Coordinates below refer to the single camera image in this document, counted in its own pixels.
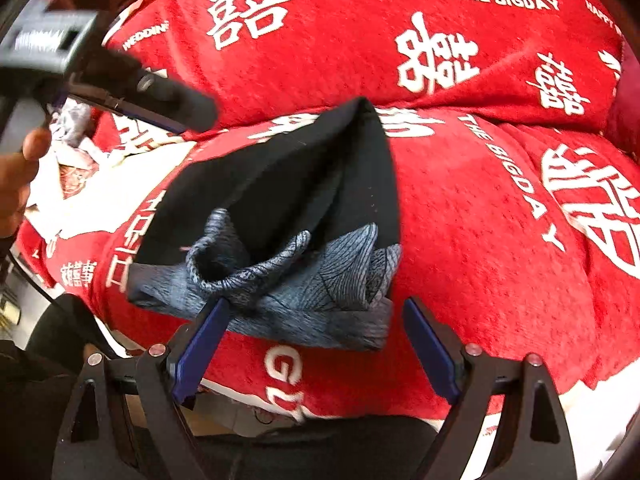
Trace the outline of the left hand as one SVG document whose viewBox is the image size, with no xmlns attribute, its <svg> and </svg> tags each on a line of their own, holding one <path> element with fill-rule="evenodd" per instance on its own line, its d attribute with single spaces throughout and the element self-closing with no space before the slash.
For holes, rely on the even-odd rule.
<svg viewBox="0 0 640 480">
<path fill-rule="evenodd" d="M 39 161 L 49 151 L 51 133 L 38 128 L 29 133 L 21 151 L 1 156 L 0 174 L 0 228 L 1 237 L 12 236 L 20 226 L 29 188 L 39 169 Z"/>
</svg>

